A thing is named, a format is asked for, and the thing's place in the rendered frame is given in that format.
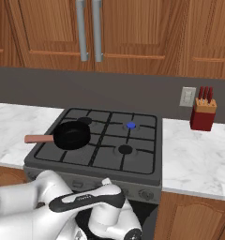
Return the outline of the white wall outlet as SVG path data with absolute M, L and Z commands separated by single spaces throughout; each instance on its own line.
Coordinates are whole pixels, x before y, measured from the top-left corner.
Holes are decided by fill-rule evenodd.
M 191 107 L 193 105 L 195 94 L 195 87 L 183 87 L 179 105 L 181 107 Z

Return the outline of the red knife block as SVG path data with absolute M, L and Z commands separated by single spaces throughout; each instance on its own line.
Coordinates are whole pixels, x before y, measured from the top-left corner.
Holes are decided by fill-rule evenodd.
M 193 130 L 210 131 L 218 105 L 214 99 L 211 102 L 208 100 L 195 98 L 191 117 L 190 117 L 190 128 Z

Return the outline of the wooden base cabinet door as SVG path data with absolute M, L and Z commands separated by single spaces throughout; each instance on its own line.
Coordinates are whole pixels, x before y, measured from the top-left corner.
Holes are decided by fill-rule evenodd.
M 154 240 L 225 240 L 225 201 L 162 192 Z
M 23 170 L 0 166 L 0 187 L 27 182 Z

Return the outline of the grey gas stove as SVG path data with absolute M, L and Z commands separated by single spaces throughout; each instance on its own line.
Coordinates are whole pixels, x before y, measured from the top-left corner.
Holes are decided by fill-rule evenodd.
M 52 142 L 36 144 L 24 159 L 27 178 L 29 172 L 53 170 L 76 193 L 98 188 L 104 178 L 110 178 L 123 189 L 142 224 L 142 240 L 154 240 L 162 190 L 162 118 L 71 108 L 63 111 L 46 133 L 51 135 L 56 126 L 68 121 L 87 124 L 90 143 L 71 151 L 61 150 Z M 127 128 L 128 122 L 134 122 L 136 128 Z M 73 187 L 73 180 L 82 182 L 83 187 Z M 142 189 L 153 192 L 154 199 L 143 199 L 139 195 Z

